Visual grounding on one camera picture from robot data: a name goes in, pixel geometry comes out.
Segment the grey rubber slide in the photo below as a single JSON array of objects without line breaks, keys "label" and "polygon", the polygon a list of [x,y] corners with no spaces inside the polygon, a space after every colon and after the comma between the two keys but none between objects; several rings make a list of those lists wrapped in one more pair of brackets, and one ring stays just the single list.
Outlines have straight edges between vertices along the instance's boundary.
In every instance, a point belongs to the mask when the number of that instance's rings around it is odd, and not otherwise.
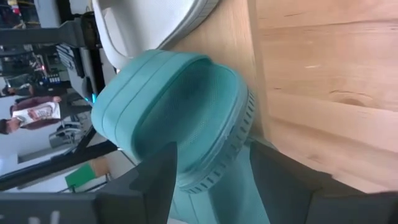
[{"label": "grey rubber slide", "polygon": [[123,68],[146,50],[170,49],[195,30],[220,0],[92,0],[103,50]]}]

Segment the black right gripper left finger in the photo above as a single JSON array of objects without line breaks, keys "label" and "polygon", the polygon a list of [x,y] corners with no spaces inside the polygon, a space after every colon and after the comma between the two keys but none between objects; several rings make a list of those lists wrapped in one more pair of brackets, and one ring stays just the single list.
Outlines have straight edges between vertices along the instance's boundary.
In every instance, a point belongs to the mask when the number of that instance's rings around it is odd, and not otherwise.
[{"label": "black right gripper left finger", "polygon": [[176,175],[169,142],[96,192],[97,224],[167,224]]}]

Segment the person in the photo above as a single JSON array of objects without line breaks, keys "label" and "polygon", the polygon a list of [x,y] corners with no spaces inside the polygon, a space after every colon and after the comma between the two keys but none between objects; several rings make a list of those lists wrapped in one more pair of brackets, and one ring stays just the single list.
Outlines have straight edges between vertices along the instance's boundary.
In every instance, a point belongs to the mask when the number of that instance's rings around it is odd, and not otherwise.
[{"label": "person", "polygon": [[2,89],[2,93],[6,96],[34,96],[34,87],[29,84],[23,84],[19,87],[11,87],[6,85],[3,89]]},{"label": "person", "polygon": [[35,130],[62,120],[60,96],[35,96],[10,107],[9,119],[0,119],[0,134],[11,134],[18,129]]}]

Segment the dark grey beam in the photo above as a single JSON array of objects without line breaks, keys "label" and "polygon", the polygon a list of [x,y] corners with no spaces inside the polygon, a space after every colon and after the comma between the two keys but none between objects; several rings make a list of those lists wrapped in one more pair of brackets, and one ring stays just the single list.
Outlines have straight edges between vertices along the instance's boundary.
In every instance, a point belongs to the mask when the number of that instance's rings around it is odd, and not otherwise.
[{"label": "dark grey beam", "polygon": [[0,29],[0,45],[67,44],[84,47],[80,21],[64,22],[60,27],[39,29]]}]

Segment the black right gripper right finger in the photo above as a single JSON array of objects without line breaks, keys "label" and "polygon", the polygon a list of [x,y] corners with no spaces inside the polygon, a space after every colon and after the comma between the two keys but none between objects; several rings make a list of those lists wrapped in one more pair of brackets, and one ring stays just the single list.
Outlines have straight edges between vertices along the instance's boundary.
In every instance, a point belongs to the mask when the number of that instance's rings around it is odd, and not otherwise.
[{"label": "black right gripper right finger", "polygon": [[366,194],[258,141],[250,163],[271,224],[398,224],[398,192]]}]

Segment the black aluminium table frame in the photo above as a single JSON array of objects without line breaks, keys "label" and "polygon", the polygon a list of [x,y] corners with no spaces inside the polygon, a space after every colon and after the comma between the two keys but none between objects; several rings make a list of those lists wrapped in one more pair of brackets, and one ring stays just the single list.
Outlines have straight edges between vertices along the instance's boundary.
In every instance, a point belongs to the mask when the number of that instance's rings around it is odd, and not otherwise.
[{"label": "black aluminium table frame", "polygon": [[67,152],[54,156],[47,161],[0,176],[0,191],[28,184],[29,182],[77,166],[91,159],[96,159],[97,157],[104,156],[118,149],[118,147],[109,140],[88,146],[96,134],[96,130],[91,126],[77,146],[69,149]]}]

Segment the teal rubber slide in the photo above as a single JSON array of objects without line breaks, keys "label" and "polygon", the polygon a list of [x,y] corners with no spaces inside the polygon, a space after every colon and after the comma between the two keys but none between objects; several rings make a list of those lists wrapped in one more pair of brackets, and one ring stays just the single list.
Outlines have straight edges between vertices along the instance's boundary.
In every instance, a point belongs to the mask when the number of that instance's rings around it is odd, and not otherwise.
[{"label": "teal rubber slide", "polygon": [[234,162],[255,112],[255,97],[237,71],[203,54],[148,50],[105,86],[91,121],[138,161],[175,142],[177,186],[197,194]]},{"label": "teal rubber slide", "polygon": [[270,224],[254,182],[250,147],[241,149],[210,190],[187,194],[175,189],[169,217],[188,224]]}]

